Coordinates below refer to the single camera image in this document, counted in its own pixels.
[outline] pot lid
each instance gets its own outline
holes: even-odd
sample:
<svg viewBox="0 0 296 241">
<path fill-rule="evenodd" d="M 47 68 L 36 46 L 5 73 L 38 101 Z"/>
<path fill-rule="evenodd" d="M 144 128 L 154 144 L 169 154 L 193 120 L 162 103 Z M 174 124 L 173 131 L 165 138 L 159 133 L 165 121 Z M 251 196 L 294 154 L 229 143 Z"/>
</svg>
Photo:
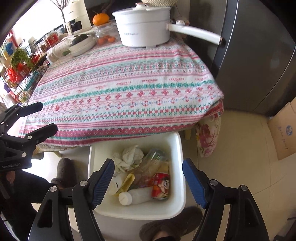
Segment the pot lid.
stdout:
<svg viewBox="0 0 296 241">
<path fill-rule="evenodd" d="M 171 7 L 150 7 L 150 6 L 146 6 L 143 2 L 140 2 L 140 3 L 136 3 L 136 7 L 119 10 L 112 13 L 112 15 L 114 16 L 125 15 L 125 14 L 133 14 L 133 13 L 146 12 L 146 11 L 159 11 L 164 9 L 171 9 Z"/>
</svg>

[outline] white pot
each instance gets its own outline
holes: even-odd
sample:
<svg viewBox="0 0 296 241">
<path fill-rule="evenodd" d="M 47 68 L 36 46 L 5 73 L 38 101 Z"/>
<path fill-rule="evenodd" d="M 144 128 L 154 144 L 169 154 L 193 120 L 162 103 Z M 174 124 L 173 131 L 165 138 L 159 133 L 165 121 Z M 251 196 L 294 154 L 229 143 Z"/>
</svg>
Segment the white pot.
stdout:
<svg viewBox="0 0 296 241">
<path fill-rule="evenodd" d="M 221 36 L 200 28 L 170 23 L 170 7 L 148 7 L 137 3 L 134 8 L 112 13 L 115 17 L 121 42 L 128 47 L 155 47 L 167 42 L 170 31 L 188 34 L 219 45 Z"/>
</svg>

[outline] woven basket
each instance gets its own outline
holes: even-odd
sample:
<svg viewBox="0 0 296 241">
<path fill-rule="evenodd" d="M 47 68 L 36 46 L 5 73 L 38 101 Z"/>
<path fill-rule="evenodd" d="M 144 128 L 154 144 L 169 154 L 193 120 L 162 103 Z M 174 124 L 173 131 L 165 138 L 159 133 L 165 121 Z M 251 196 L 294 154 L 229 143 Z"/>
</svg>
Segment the woven basket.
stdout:
<svg viewBox="0 0 296 241">
<path fill-rule="evenodd" d="M 142 2 L 153 7 L 173 7 L 177 5 L 178 0 L 142 0 Z"/>
</svg>

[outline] person's hand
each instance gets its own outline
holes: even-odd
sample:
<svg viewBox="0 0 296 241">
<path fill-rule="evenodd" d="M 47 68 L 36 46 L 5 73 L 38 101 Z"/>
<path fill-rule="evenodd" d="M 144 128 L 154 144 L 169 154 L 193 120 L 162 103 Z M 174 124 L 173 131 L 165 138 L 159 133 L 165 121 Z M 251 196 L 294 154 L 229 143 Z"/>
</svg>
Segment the person's hand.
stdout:
<svg viewBox="0 0 296 241">
<path fill-rule="evenodd" d="M 6 174 L 6 180 L 9 181 L 10 184 L 13 184 L 15 181 L 15 171 L 8 172 Z"/>
</svg>

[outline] gray slipper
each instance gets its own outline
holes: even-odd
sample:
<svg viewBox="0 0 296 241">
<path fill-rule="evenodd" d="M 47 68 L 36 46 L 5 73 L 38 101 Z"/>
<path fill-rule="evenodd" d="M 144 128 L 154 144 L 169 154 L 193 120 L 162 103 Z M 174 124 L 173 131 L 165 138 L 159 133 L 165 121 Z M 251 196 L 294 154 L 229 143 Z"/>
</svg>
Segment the gray slipper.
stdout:
<svg viewBox="0 0 296 241">
<path fill-rule="evenodd" d="M 151 241 L 159 231 L 165 231 L 176 241 L 180 241 L 182 236 L 194 231 L 200 225 L 201 220 L 202 212 L 199 208 L 187 207 L 174 218 L 144 224 L 140 229 L 140 239 Z"/>
<path fill-rule="evenodd" d="M 62 188 L 74 187 L 77 184 L 74 161 L 69 158 L 62 158 L 57 165 L 57 177 L 52 183 Z"/>
</svg>

